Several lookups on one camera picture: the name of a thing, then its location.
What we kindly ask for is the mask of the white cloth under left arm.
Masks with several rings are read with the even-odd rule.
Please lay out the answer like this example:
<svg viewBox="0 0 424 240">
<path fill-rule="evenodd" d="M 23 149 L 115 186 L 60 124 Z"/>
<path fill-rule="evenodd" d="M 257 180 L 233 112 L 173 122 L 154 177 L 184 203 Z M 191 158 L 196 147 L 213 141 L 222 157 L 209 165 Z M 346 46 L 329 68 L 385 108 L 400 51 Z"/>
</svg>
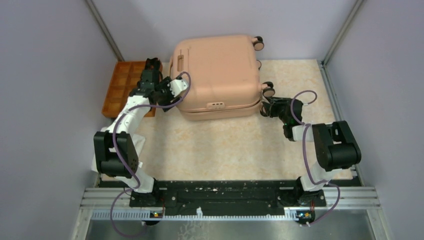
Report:
<svg viewBox="0 0 424 240">
<path fill-rule="evenodd" d="M 136 150 L 136 153 L 139 156 L 141 154 L 141 151 L 143 149 L 143 146 L 144 146 L 144 144 L 146 142 L 146 138 L 144 136 L 142 136 L 142 135 L 139 135 L 139 134 L 133 134 L 131 136 L 131 139 L 132 139 L 132 143 L 134 144 L 134 148 Z M 91 161 L 91 170 L 93 172 L 98 173 L 97 165 L 96 165 L 96 156 L 95 155 L 93 156 L 92 161 Z"/>
</svg>

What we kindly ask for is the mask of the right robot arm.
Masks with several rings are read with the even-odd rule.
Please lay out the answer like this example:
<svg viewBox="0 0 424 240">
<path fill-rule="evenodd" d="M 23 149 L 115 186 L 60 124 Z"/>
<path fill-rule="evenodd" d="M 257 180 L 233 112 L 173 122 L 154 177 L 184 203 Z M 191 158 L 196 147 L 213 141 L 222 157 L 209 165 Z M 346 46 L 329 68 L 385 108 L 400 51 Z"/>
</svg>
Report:
<svg viewBox="0 0 424 240">
<path fill-rule="evenodd" d="M 290 200 L 307 206 L 341 170 L 362 159 L 359 145 L 346 121 L 310 124 L 302 122 L 303 103 L 285 97 L 266 97 L 260 114 L 282 121 L 284 136 L 301 142 L 306 174 L 298 177 Z"/>
</svg>

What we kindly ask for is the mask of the pink suitcase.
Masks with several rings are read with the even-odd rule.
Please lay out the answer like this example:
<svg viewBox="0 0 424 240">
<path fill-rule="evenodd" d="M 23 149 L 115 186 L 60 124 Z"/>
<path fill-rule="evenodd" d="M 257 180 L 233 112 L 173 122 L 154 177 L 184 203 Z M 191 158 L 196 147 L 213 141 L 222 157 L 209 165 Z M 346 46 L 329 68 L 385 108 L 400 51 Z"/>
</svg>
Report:
<svg viewBox="0 0 424 240">
<path fill-rule="evenodd" d="M 189 121 L 251 116 L 259 112 L 262 92 L 261 36 L 225 35 L 185 39 L 178 43 L 170 60 L 170 75 L 182 72 L 191 77 L 191 87 L 177 105 Z"/>
</svg>

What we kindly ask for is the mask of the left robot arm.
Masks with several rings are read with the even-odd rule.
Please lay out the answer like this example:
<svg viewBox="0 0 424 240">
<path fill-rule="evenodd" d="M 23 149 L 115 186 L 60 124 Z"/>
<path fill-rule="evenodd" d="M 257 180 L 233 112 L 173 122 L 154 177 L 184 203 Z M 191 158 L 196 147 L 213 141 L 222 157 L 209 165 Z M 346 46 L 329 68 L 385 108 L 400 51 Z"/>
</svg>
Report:
<svg viewBox="0 0 424 240">
<path fill-rule="evenodd" d="M 160 70 L 143 70 L 118 117 L 93 136 L 96 172 L 125 183 L 135 198 L 141 196 L 147 206 L 156 206 L 161 194 L 155 189 L 156 179 L 142 169 L 139 155 L 146 139 L 136 130 L 150 110 L 165 111 L 181 103 L 191 86 L 186 71 L 171 78 Z"/>
</svg>

